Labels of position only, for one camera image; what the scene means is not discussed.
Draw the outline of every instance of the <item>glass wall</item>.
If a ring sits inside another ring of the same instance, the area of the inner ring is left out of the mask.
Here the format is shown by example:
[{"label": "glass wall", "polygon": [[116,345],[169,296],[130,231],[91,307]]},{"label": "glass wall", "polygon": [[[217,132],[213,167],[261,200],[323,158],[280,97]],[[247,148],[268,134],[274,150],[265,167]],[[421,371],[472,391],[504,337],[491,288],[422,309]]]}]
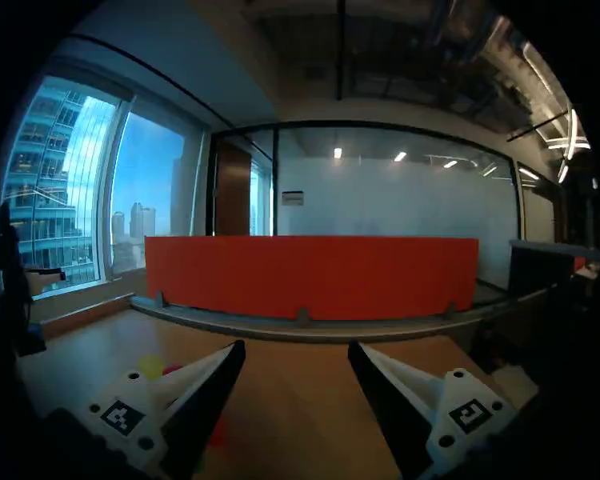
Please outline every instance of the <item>glass wall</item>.
[{"label": "glass wall", "polygon": [[395,130],[282,129],[276,202],[280,235],[478,238],[478,277],[507,287],[516,189],[510,161],[484,150]]},{"label": "glass wall", "polygon": [[89,86],[46,77],[22,120],[4,200],[24,265],[66,273],[48,290],[100,278],[94,192],[119,103]]}]

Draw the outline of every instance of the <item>skyscraper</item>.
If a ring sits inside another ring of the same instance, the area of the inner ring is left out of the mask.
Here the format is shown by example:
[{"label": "skyscraper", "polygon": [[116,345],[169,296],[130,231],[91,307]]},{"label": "skyscraper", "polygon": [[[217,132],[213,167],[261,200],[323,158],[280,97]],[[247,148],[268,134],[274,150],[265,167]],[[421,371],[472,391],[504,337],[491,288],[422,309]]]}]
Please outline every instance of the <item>skyscraper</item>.
[{"label": "skyscraper", "polygon": [[142,232],[144,235],[155,235],[155,208],[142,208]]},{"label": "skyscraper", "polygon": [[142,232],[142,204],[136,202],[131,207],[131,219],[129,220],[129,236],[132,238],[143,238]]},{"label": "skyscraper", "polygon": [[[66,80],[44,79],[20,125],[5,181],[4,201],[18,232],[22,263],[61,267],[66,273],[65,282],[46,290],[98,279],[93,205],[78,199],[88,198],[84,191],[94,188],[106,129],[89,138],[89,150],[82,143],[86,126],[96,119],[106,126],[115,106],[80,90]],[[80,152],[70,162],[65,160],[68,149]]]},{"label": "skyscraper", "polygon": [[111,217],[111,234],[114,243],[118,243],[124,238],[125,215],[123,212],[115,212]]}]

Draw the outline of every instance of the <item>black object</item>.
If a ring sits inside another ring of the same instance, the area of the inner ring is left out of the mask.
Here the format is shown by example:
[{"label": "black object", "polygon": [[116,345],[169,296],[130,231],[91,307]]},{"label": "black object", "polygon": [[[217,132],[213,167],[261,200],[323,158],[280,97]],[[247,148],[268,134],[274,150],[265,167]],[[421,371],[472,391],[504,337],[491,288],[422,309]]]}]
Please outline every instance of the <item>black object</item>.
[{"label": "black object", "polygon": [[573,273],[572,255],[512,246],[509,294],[523,297],[554,284],[563,284]]},{"label": "black object", "polygon": [[555,116],[553,116],[553,117],[549,118],[549,120],[545,120],[544,122],[540,122],[539,124],[537,124],[537,125],[534,125],[534,126],[532,126],[532,127],[528,128],[528,129],[526,129],[526,130],[524,130],[524,131],[520,132],[519,134],[516,134],[516,135],[514,135],[514,136],[513,136],[513,137],[511,137],[511,138],[508,138],[508,139],[507,139],[507,141],[508,141],[508,142],[512,142],[513,140],[516,140],[517,138],[524,137],[525,135],[527,135],[527,134],[530,134],[531,132],[535,132],[535,131],[536,131],[538,128],[540,128],[541,126],[544,126],[544,125],[546,125],[547,123],[551,123],[553,120],[558,120],[559,118],[561,118],[561,117],[564,117],[564,116],[565,116],[566,114],[568,114],[568,113],[569,113],[569,111],[568,111],[568,110],[565,110],[565,111],[563,111],[562,113],[560,113],[560,114],[557,114],[557,115],[555,115]]},{"label": "black object", "polygon": [[237,340],[233,345],[206,382],[162,426],[169,449],[160,467],[173,480],[189,480],[193,475],[234,388],[246,351],[244,340]]},{"label": "black object", "polygon": [[349,344],[348,356],[402,477],[417,478],[433,463],[426,451],[431,425],[376,368],[358,342]]},{"label": "black object", "polygon": [[0,326],[6,329],[20,356],[46,350],[39,329],[29,330],[29,315],[33,299],[18,250],[18,234],[10,223],[9,204],[0,206]]}]

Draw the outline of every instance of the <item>blue sky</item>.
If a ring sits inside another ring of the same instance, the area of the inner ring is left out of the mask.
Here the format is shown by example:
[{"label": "blue sky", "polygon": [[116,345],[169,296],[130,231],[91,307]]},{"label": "blue sky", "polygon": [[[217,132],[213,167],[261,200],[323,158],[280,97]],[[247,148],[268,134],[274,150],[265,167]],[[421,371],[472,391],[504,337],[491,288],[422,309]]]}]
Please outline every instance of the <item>blue sky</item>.
[{"label": "blue sky", "polygon": [[127,119],[118,153],[111,213],[123,212],[129,233],[135,202],[156,209],[156,234],[170,232],[171,175],[184,137],[136,114]]}]

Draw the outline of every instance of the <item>sign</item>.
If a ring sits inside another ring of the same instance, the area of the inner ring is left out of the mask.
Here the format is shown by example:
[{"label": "sign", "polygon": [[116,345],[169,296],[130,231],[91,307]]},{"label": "sign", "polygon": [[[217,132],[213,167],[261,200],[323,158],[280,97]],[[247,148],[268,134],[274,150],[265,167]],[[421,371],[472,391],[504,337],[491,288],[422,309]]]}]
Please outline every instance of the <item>sign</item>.
[{"label": "sign", "polygon": [[282,204],[302,206],[305,204],[305,193],[303,191],[282,192]]}]

